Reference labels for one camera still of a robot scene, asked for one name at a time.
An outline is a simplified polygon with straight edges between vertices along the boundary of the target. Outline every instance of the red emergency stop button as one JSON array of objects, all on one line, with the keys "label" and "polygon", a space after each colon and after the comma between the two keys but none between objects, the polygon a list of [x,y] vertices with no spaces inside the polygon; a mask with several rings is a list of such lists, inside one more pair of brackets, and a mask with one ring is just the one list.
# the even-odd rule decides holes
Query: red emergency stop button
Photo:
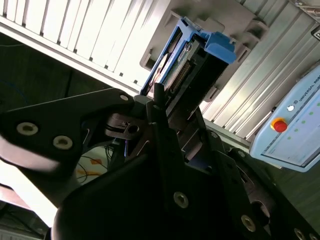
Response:
[{"label": "red emergency stop button", "polygon": [[271,128],[278,133],[283,133],[285,130],[287,130],[287,127],[288,125],[285,122],[285,119],[282,117],[277,117],[271,123]]},{"label": "red emergency stop button", "polygon": [[283,133],[285,130],[287,130],[287,127],[288,125],[282,120],[276,121],[273,124],[274,130],[276,130],[278,133]]}]

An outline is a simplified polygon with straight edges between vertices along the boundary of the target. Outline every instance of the screw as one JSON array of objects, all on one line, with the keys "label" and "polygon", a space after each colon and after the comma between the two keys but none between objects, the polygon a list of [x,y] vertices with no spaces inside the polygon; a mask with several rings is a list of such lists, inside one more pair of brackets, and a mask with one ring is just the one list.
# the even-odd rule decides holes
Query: screw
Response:
[{"label": "screw", "polygon": [[313,235],[312,233],[309,234],[309,237],[311,240],[318,240],[318,238],[315,235]]},{"label": "screw", "polygon": [[53,145],[60,150],[69,150],[73,146],[73,142],[68,136],[56,136],[53,139]]},{"label": "screw", "polygon": [[245,155],[242,151],[238,151],[238,154],[239,154],[239,156],[242,157],[242,158],[245,158],[245,157],[246,157],[246,155]]},{"label": "screw", "polygon": [[31,122],[22,122],[18,124],[16,126],[16,130],[18,131],[18,133],[25,136],[35,135],[39,131],[38,127]]},{"label": "screw", "polygon": [[218,138],[218,135],[217,135],[215,132],[213,132],[213,131],[211,132],[211,136],[214,137],[215,139]]},{"label": "screw", "polygon": [[189,205],[189,200],[187,196],[180,191],[176,191],[173,194],[173,199],[174,199],[174,202],[182,209],[186,209]]},{"label": "screw", "polygon": [[126,95],[120,95],[120,98],[125,101],[129,100],[129,98]]},{"label": "screw", "polygon": [[248,217],[247,215],[242,215],[241,221],[242,221],[242,224],[246,227],[246,229],[248,229],[250,232],[256,231],[256,225],[250,217]]},{"label": "screw", "polygon": [[295,229],[294,229],[294,233],[295,233],[295,235],[298,237],[298,239],[300,239],[300,240],[306,240],[305,235],[301,232],[300,229],[295,228]]}]

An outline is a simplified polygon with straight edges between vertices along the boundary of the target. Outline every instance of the floor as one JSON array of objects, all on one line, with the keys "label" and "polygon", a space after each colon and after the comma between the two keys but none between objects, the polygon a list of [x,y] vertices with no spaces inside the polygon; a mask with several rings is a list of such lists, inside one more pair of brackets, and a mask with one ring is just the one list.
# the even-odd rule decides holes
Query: floor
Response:
[{"label": "floor", "polygon": [[[108,88],[3,34],[0,73],[0,112]],[[320,233],[320,164],[306,173],[272,166],[267,169],[284,195]]]}]

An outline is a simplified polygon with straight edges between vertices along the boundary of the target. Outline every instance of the blue cable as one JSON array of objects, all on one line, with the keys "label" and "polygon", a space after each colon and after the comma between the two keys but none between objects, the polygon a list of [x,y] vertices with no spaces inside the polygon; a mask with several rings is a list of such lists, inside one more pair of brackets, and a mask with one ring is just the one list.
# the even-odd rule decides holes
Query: blue cable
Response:
[{"label": "blue cable", "polygon": [[23,98],[25,104],[28,105],[28,100],[27,100],[26,96],[24,95],[24,93],[22,91],[19,90],[19,88],[16,87],[16,85],[14,85],[11,82],[4,81],[4,80],[0,80],[0,83],[3,83],[5,85],[13,88]]}]

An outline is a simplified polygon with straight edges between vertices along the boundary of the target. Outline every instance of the black metal bracket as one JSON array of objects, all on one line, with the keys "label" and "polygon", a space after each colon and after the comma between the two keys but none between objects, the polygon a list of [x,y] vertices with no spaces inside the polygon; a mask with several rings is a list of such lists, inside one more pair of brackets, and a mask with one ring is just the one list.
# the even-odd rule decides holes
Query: black metal bracket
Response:
[{"label": "black metal bracket", "polygon": [[132,97],[111,88],[2,113],[0,158],[38,173],[70,176],[83,150],[111,140],[103,134],[107,118],[133,106]]}]

